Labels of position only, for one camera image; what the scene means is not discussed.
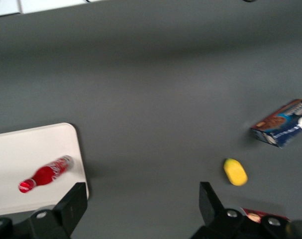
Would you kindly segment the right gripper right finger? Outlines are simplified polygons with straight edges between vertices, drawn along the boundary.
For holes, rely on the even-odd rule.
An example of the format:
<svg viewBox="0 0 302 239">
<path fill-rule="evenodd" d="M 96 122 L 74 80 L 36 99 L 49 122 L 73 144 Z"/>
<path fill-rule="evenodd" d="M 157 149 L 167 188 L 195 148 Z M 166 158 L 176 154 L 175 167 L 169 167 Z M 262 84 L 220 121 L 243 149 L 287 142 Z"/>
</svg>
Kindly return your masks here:
<svg viewBox="0 0 302 239">
<path fill-rule="evenodd" d="M 243 215 L 238 210 L 225 208 L 208 182 L 200 182 L 199 209 L 204 225 L 191 239 L 239 238 Z"/>
</svg>

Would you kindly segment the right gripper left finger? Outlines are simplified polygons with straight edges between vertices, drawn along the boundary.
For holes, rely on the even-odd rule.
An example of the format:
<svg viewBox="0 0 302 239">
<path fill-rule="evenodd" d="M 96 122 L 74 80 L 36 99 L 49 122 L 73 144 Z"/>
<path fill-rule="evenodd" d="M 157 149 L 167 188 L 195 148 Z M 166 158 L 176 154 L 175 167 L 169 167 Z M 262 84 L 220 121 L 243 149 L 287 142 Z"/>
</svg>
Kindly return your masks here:
<svg viewBox="0 0 302 239">
<path fill-rule="evenodd" d="M 85 182 L 76 183 L 52 208 L 35 212 L 30 218 L 32 239 L 69 239 L 88 206 Z"/>
</svg>

